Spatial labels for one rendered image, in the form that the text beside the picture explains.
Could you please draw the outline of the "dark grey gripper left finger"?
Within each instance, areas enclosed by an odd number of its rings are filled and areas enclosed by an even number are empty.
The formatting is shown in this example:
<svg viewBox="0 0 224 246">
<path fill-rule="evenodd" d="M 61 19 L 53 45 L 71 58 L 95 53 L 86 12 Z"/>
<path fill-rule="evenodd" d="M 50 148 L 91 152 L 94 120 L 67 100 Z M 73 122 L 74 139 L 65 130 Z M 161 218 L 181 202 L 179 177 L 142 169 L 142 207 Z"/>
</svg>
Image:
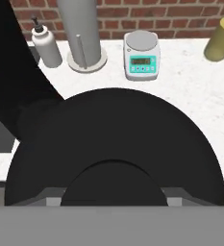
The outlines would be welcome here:
<svg viewBox="0 0 224 246">
<path fill-rule="evenodd" d="M 15 205 L 17 207 L 59 207 L 65 191 L 65 187 L 47 187 L 36 197 L 16 203 Z"/>
</svg>

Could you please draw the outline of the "yellow-green jar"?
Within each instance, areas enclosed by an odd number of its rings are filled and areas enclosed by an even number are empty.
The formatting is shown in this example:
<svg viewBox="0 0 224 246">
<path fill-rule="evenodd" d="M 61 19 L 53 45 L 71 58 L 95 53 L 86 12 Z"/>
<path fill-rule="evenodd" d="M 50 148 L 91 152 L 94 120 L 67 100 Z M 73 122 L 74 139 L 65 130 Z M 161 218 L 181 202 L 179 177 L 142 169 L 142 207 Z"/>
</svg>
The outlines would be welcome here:
<svg viewBox="0 0 224 246">
<path fill-rule="evenodd" d="M 205 49 L 204 56 L 211 62 L 224 60 L 224 16 L 219 20 Z"/>
</svg>

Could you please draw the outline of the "white soap dispenser bottle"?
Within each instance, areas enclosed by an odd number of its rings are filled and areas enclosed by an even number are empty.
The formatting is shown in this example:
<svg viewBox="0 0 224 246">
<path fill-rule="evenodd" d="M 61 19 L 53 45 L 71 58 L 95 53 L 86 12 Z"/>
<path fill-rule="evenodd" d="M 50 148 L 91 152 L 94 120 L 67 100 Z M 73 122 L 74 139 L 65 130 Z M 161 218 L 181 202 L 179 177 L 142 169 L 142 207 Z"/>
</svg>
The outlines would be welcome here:
<svg viewBox="0 0 224 246">
<path fill-rule="evenodd" d="M 48 68 L 56 68 L 62 64 L 62 56 L 51 31 L 45 25 L 38 22 L 36 16 L 32 16 L 34 28 L 32 29 L 32 42 L 39 56 Z"/>
</svg>

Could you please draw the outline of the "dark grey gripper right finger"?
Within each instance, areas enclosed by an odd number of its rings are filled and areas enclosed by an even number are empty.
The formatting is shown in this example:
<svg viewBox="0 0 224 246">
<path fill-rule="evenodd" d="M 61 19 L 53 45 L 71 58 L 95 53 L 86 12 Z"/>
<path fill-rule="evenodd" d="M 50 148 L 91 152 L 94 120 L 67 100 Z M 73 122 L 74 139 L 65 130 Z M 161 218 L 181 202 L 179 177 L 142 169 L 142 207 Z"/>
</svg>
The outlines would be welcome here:
<svg viewBox="0 0 224 246">
<path fill-rule="evenodd" d="M 191 196 L 180 187 L 163 187 L 167 204 L 170 207 L 211 206 L 212 203 Z"/>
</svg>

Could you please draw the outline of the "white and teal kitchen scale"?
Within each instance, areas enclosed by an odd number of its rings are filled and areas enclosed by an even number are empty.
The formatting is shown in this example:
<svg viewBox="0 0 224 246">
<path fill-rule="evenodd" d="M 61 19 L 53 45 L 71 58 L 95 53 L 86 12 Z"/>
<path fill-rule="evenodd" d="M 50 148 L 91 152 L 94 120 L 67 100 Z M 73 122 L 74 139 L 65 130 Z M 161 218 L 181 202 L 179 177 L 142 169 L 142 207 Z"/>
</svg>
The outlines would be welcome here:
<svg viewBox="0 0 224 246">
<path fill-rule="evenodd" d="M 161 49 L 158 35 L 145 30 L 126 33 L 123 39 L 125 76 L 129 81 L 154 81 L 158 78 Z"/>
</svg>

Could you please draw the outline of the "grey paper towel holder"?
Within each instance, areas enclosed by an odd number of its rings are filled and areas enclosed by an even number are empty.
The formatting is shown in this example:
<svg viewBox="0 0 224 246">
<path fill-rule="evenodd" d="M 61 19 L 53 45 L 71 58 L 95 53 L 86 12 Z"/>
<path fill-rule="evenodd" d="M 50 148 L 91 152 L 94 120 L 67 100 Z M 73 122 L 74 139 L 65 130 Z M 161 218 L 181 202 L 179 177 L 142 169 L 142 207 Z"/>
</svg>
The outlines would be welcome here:
<svg viewBox="0 0 224 246">
<path fill-rule="evenodd" d="M 57 0 L 70 51 L 69 67 L 78 73 L 100 70 L 108 56 L 101 47 L 96 0 Z"/>
</svg>

